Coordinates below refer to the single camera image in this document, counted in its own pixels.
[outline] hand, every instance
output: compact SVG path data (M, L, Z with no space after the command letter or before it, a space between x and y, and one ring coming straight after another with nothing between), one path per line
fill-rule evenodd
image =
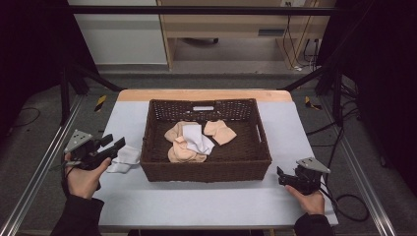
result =
M71 154L65 155L65 160L70 160ZM110 165L111 158L106 158L94 170L83 170L77 167L69 166L65 169L68 182L68 189L71 195L91 200L92 195L98 186L98 180L101 174Z
M325 214L325 198L320 191L305 196L289 185L285 185L285 189L298 200L301 208L308 214Z

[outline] person's right hand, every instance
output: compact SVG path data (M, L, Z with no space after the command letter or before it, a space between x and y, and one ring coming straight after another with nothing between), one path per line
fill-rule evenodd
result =
M285 185L285 189L298 200L301 208L308 214L325 214L325 198L320 191L305 196L289 185Z

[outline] white table surface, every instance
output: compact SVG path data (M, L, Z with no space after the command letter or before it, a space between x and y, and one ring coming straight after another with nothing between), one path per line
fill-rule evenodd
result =
M104 173L95 198L105 201L100 226L123 228L282 228L304 212L278 184L276 166L294 175L296 160L314 156L294 102L258 102L272 157L263 181L149 182L140 165L126 174ZM142 148L149 103L117 101L103 135ZM337 218L326 198L330 224Z

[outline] basket handle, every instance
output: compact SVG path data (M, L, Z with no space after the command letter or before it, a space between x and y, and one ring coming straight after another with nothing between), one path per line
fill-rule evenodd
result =
M215 109L214 101L194 101L192 104L193 111L197 112L211 112Z

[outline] wicker basket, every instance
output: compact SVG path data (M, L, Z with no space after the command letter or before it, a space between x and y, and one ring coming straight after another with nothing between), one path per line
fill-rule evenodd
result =
M171 163L166 131L179 121L223 120L237 137L216 146L205 162ZM151 182L226 182L263 180L271 163L267 138L254 99L211 101L151 100L141 166Z

